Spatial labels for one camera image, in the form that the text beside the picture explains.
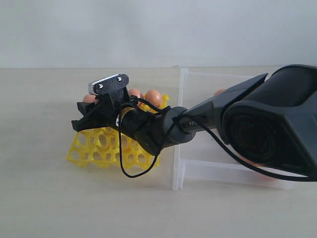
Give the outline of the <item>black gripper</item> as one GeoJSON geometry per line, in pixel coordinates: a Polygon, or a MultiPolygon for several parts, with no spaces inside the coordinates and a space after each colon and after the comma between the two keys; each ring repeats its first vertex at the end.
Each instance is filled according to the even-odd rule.
{"type": "Polygon", "coordinates": [[[72,120],[75,131],[99,127],[111,127],[117,131],[137,131],[139,129],[139,110],[137,96],[129,94],[97,95],[99,101],[77,102],[77,109],[83,115],[79,120],[72,120]]]}

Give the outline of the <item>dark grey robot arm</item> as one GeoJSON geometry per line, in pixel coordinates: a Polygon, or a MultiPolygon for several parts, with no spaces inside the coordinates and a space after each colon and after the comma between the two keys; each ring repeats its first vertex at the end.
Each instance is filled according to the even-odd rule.
{"type": "Polygon", "coordinates": [[[126,74],[89,84],[98,103],[77,104],[80,132],[111,127],[136,140],[154,157],[206,131],[241,165],[287,181],[317,179],[317,68],[292,64],[261,74],[187,109],[138,107],[126,74]]]}

